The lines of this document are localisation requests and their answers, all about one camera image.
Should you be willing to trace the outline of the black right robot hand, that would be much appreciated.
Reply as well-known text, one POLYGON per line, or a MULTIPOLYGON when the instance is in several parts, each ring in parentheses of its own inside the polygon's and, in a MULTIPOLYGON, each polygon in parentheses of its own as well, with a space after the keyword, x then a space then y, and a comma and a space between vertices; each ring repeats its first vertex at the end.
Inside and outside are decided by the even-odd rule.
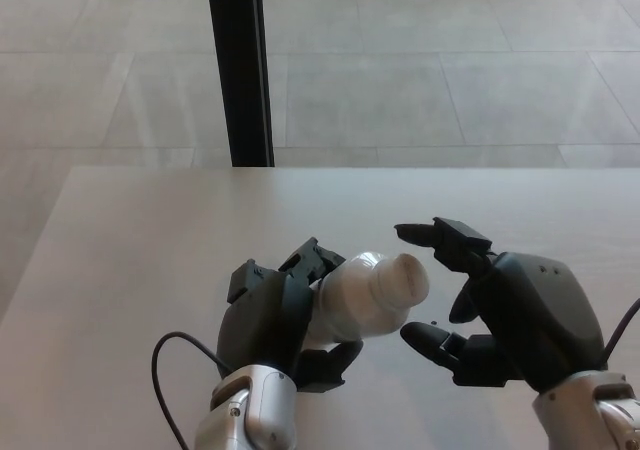
POLYGON ((398 224, 395 230, 401 240, 433 249, 448 270, 466 275, 450 323, 481 319, 488 329, 463 337, 434 323, 401 328, 402 339, 450 370, 456 385, 502 387, 523 380, 544 393, 574 374, 606 369, 601 326, 566 264, 532 254, 497 254, 488 237, 451 219, 398 224))

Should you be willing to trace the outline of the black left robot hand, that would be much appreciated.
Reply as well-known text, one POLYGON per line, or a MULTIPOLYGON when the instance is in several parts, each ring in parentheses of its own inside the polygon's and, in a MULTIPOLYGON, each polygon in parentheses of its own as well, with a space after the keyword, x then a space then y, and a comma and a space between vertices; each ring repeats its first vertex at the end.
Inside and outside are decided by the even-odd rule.
POLYGON ((303 343, 313 316, 311 285, 345 262, 318 244, 302 244, 276 270, 249 259, 231 275, 216 354, 223 378, 250 365, 283 372, 304 393, 324 393, 344 384, 343 372, 364 343, 339 343, 333 349, 305 350, 303 343))

